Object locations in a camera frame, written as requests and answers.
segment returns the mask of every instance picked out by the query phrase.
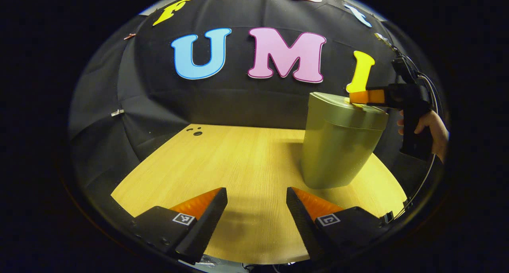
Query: human hand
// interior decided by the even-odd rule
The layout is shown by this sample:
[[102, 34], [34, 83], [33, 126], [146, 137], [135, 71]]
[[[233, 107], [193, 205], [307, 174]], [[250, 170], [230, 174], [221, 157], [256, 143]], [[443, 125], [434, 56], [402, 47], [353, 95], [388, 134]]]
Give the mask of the human hand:
[[[398, 121], [398, 126], [404, 125], [404, 119]], [[422, 115], [419, 119], [419, 123], [417, 124], [414, 133], [419, 134], [424, 130], [424, 127], [429, 127], [429, 131], [431, 132], [431, 136], [433, 136], [433, 145], [431, 146], [431, 153], [436, 154], [442, 163], [445, 159], [445, 154], [447, 152], [447, 143], [449, 142], [449, 132], [445, 128], [442, 119], [440, 116], [433, 110], [429, 111], [427, 114]], [[403, 128], [398, 129], [398, 133], [403, 135]]]

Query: light wood tabletop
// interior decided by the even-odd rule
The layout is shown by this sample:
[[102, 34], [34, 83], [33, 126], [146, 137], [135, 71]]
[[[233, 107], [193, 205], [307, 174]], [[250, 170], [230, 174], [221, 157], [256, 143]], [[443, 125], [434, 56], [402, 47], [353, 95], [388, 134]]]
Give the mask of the light wood tabletop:
[[304, 130], [191, 124], [140, 163], [111, 196], [136, 217], [225, 187], [228, 204], [205, 254], [252, 264], [309, 259], [286, 205], [288, 186], [376, 217], [402, 209], [405, 193], [374, 154], [348, 186], [308, 188], [299, 167], [303, 140]]

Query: black handle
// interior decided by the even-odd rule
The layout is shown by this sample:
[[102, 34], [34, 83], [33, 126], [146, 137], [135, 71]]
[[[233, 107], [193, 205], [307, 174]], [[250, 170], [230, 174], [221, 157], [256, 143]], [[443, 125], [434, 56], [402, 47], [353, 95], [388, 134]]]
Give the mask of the black handle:
[[414, 130], [419, 123], [419, 118], [429, 111], [427, 106], [407, 106], [403, 108], [404, 130], [401, 153], [427, 161], [431, 154], [431, 145], [433, 145], [433, 137], [429, 127], [425, 127], [419, 134], [415, 134]]

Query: blue letter u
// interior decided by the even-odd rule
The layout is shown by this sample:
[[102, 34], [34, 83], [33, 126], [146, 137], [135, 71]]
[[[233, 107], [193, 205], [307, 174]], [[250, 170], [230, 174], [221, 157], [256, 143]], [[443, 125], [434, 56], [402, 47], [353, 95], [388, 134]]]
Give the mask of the blue letter u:
[[171, 43], [175, 49], [175, 70], [185, 79], [204, 79], [218, 73], [224, 65], [226, 56], [226, 36], [231, 29], [210, 30], [205, 37], [210, 38], [210, 60], [204, 65], [195, 65], [192, 61], [192, 43], [197, 35], [183, 36]]

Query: pink letter m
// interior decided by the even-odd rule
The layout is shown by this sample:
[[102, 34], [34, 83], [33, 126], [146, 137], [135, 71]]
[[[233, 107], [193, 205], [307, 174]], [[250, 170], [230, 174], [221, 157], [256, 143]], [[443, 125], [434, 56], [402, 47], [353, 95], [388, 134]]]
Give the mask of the pink letter m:
[[256, 27], [249, 34], [254, 37], [254, 65], [247, 74], [253, 78], [266, 79], [274, 74], [269, 68], [269, 56], [272, 58], [281, 77], [286, 77], [293, 65], [299, 60], [299, 68], [293, 77], [299, 81], [320, 83], [320, 56], [325, 37], [302, 33], [291, 47], [288, 47], [281, 35], [272, 27]]

